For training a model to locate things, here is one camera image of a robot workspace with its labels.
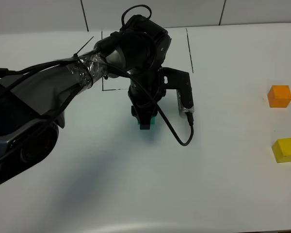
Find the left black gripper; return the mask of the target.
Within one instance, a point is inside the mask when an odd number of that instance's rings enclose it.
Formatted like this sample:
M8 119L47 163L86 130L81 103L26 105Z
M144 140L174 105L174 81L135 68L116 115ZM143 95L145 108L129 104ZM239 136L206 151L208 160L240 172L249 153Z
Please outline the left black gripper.
M138 74L137 71L137 69L132 69L132 76L151 94L155 101L160 101L166 95L166 91L162 87L162 70L153 69L145 75ZM151 121L158 114L157 108L134 81L130 82L129 98L132 102L131 113L139 121L140 129L149 130Z

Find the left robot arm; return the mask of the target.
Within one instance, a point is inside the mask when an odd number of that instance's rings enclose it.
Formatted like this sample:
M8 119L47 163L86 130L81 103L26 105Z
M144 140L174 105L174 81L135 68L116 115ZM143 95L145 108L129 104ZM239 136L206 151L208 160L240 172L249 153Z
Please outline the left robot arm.
M167 30L135 15L119 31L83 55L42 63L21 71L0 68L0 184L43 161L54 149L64 111L99 79L116 69L146 75L164 58Z

